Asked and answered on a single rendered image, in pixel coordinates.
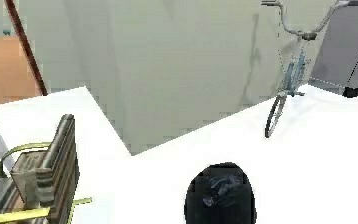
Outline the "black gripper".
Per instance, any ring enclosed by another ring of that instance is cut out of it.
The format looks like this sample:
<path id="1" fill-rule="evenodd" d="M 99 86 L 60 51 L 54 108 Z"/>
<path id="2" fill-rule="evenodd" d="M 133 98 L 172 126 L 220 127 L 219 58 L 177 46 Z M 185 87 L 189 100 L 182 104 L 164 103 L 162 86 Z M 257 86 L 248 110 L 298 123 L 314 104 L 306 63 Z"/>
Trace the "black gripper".
<path id="1" fill-rule="evenodd" d="M 233 162 L 212 164 L 190 182 L 184 203 L 185 224 L 255 224 L 252 186 Z"/>

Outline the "pale blue bicycle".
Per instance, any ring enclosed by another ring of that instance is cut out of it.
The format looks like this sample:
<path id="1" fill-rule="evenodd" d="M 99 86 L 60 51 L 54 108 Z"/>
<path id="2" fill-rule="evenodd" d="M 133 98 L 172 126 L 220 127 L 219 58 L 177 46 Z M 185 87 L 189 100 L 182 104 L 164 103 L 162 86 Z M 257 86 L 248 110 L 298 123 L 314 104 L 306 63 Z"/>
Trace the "pale blue bicycle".
<path id="1" fill-rule="evenodd" d="M 304 30 L 293 30 L 291 29 L 285 22 L 286 16 L 286 7 L 280 0 L 262 0 L 262 6 L 269 7 L 278 7 L 280 14 L 280 21 L 283 26 L 283 29 L 292 35 L 297 37 L 297 42 L 300 43 L 304 41 L 308 43 L 309 41 L 313 41 L 317 38 L 318 33 L 323 30 L 326 24 L 331 19 L 334 12 L 338 9 L 348 7 L 350 5 L 350 0 L 337 0 L 329 9 L 325 17 L 322 19 L 320 24 L 309 31 Z M 287 70 L 284 74 L 283 84 L 280 89 L 276 93 L 276 97 L 274 103 L 269 112 L 266 126 L 264 129 L 264 136 L 266 138 L 270 138 L 273 134 L 278 121 L 283 113 L 283 109 L 286 103 L 286 100 L 289 96 L 304 96 L 303 92 L 299 91 L 299 87 L 301 86 L 301 82 L 304 77 L 305 69 L 308 64 L 308 60 L 306 59 L 306 54 L 304 51 L 304 47 L 301 47 L 299 57 L 295 58 L 291 57 L 290 62 L 288 64 Z"/>

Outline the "brown door frame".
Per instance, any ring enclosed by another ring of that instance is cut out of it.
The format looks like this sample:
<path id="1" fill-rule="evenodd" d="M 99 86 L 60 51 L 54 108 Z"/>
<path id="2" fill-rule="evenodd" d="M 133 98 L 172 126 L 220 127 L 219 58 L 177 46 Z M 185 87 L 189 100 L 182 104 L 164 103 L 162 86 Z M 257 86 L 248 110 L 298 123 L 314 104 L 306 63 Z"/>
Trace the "brown door frame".
<path id="1" fill-rule="evenodd" d="M 21 43 L 21 47 L 25 53 L 26 59 L 28 61 L 28 64 L 30 66 L 30 69 L 33 73 L 33 76 L 35 78 L 35 81 L 39 87 L 40 93 L 43 96 L 47 96 L 48 92 L 45 86 L 45 83 L 43 81 L 40 69 L 37 65 L 36 59 L 34 57 L 34 54 L 31 49 L 30 42 L 28 40 L 28 37 L 26 35 L 26 32 L 23 28 L 19 13 L 16 9 L 14 0 L 3 0 L 5 3 L 5 6 L 7 8 L 8 14 L 10 16 L 12 25 L 14 27 L 15 33 L 19 38 L 19 41 Z"/>

